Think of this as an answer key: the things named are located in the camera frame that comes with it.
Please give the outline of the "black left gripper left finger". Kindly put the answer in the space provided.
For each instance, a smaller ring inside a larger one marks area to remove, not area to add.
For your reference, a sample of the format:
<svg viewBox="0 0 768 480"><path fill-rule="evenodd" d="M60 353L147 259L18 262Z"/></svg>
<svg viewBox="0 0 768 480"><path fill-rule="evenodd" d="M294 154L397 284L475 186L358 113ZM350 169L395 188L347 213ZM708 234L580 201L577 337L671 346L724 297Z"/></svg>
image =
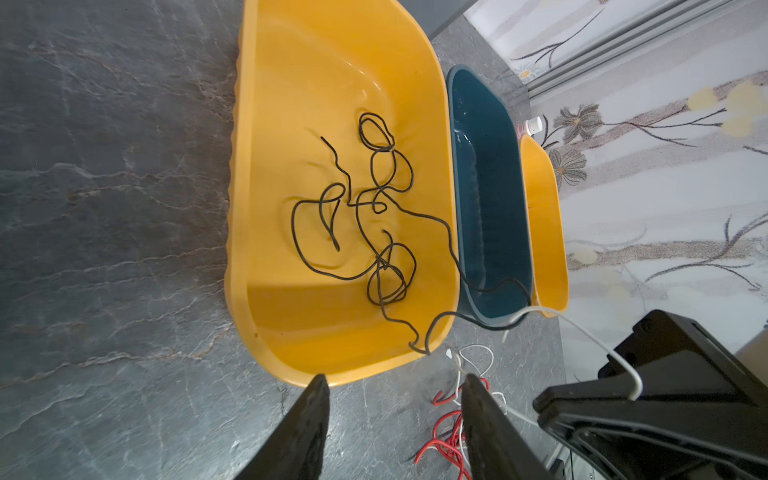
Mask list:
<svg viewBox="0 0 768 480"><path fill-rule="evenodd" d="M252 460L240 479L319 479L330 418L330 389L316 375Z"/></svg>

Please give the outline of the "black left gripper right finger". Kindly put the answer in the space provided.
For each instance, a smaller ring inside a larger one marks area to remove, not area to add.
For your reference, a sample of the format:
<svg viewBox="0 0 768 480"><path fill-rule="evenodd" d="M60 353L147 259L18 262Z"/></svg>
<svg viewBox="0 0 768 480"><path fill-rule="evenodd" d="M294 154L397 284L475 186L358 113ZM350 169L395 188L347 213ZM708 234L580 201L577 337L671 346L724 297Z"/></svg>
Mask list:
<svg viewBox="0 0 768 480"><path fill-rule="evenodd" d="M463 383L461 405L474 479L553 479L473 374Z"/></svg>

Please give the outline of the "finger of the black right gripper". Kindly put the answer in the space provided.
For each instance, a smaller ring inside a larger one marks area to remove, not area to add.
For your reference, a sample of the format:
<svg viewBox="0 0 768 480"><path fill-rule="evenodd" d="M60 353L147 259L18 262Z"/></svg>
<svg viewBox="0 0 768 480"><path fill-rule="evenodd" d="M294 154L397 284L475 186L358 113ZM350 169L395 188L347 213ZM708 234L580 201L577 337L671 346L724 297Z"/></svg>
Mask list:
<svg viewBox="0 0 768 480"><path fill-rule="evenodd" d="M533 402L539 426L606 479L764 479L767 386L696 321L653 310L595 380Z"/></svg>

